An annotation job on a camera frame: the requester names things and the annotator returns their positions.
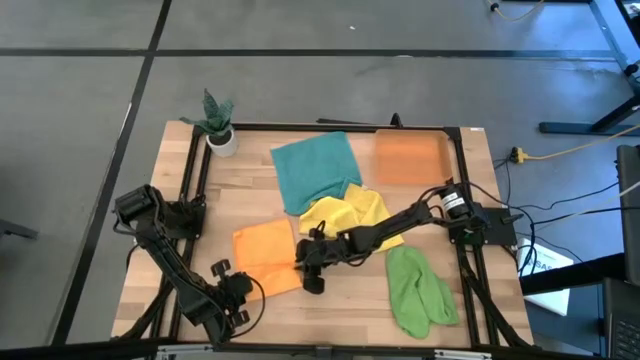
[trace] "orange towel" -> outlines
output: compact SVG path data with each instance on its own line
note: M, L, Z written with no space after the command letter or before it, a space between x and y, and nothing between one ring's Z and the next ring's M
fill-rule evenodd
M250 226L233 233L236 269L256 279L265 296L283 293L302 286L293 269L296 261L294 238L287 218ZM247 295L247 301L260 299L260 289Z

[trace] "concrete floor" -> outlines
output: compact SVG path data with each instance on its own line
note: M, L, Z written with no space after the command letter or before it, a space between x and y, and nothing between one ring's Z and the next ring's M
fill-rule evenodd
M599 2L625 54L635 59L637 46L621 18L611 4ZM160 6L151 0L56 6L3 0L0 47L146 48ZM501 9L516 14L529 7ZM548 4L530 18L508 23L489 15L482 0L176 1L160 41L160 48L305 47L602 50L607 44L586 6ZM0 348L49 339L141 63L140 58L0 58L0 218L41 233L35 242L0 241ZM326 117L386 123L398 112L406 124L485 127L494 158L503 158L514 145L546 154L592 141L596 138L542 135L536 125L592 122L631 95L618 65L609 61L158 58L116 196L149 181L165 122L201 116L204 87L234 100L238 122ZM623 143L637 140L618 139L512 167L512 203L548 205L613 183L615 148ZM502 172L498 177L506 196L506 177ZM600 199L532 215L562 215L599 206ZM109 337L131 246L112 233L112 220L108 215L70 342ZM526 224L517 227L527 231ZM540 235L585 260L622 250L618 213L574 219Z

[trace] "yellow cloth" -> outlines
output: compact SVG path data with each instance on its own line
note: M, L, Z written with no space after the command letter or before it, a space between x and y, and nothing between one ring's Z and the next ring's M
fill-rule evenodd
M389 211L384 206L382 196L373 190L365 190L349 184L344 200L325 197L316 201L313 206L300 216L300 233L309 234L309 230L324 220L324 233L328 238L335 238L338 231L347 230L358 225L375 225L389 218ZM396 235L388 239L376 251L384 251L404 243L402 236Z
M293 231L284 218L249 226L233 233L236 269L256 279L271 296L302 286L294 270L296 253ZM260 299L260 289L254 285L247 301Z

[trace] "wooden tabletop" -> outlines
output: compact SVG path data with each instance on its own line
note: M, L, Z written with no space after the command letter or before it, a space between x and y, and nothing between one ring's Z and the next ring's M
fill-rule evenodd
M462 128L461 132L470 180L499 198L484 129ZM231 261L232 271L235 270L232 248L234 231L286 216L270 149L319 134L237 131L238 152L230 158L211 158L206 186L206 220L202 237L196 242L192 270L215 284L216 280L209 270L211 264L226 258ZM382 195L393 214L407 208L424 189L418 186L376 184L372 169L373 137L372 133L348 133L363 183ZM176 121L167 123L151 181L166 200L178 198L190 138L190 126ZM455 151L450 145L454 178L459 179ZM195 192L204 146L202 139L190 197ZM473 197L485 207L498 207L475 189ZM289 220L297 240L300 240L297 219L289 217ZM438 226L422 226L406 232L403 237L407 245L422 250L433 271L451 287L460 315L458 325L432 325L429 336L423 340L404 333L396 325L390 310L385 255L374 254L358 268L338 265L324 270L326 289L322 295L297 289L267 298L266 310L258 326L247 335L234 339L234 342L469 347L458 263L447 234L446 229ZM513 259L497 246L486 246L483 251L493 301L518 334L532 343ZM143 313L158 291L160 277L161 272L147 253L136 250L122 289L112 330L114 336L127 331ZM475 303L481 341L488 343L482 306L477 299ZM244 308L255 319L260 306L258 300L248 303ZM173 297L165 310L162 334L168 332L172 308ZM201 342L208 339L204 328L193 327L182 317L179 340Z

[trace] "towel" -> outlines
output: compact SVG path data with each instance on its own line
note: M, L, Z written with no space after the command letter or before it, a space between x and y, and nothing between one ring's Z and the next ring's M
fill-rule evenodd
M238 230L233 233L236 269L256 279L265 296L297 289L302 283L293 269L296 262L294 243L293 231L286 218ZM254 287L247 295L247 301L261 296L260 290Z
M325 196L342 199L362 179L347 136L333 132L271 150L284 209L300 215Z
M384 205L382 196L373 190L349 184L344 200L325 197L318 200L309 211L300 216L299 230L301 234L309 234L309 230L324 220L324 233L328 238L335 238L338 231L347 230L358 225L375 225L389 218L389 211ZM404 243L402 236L396 235L384 243L377 251L384 251Z
M451 289L431 271L427 259L412 247L400 246L387 254L391 311L407 334L424 339L430 324L457 324L458 311Z

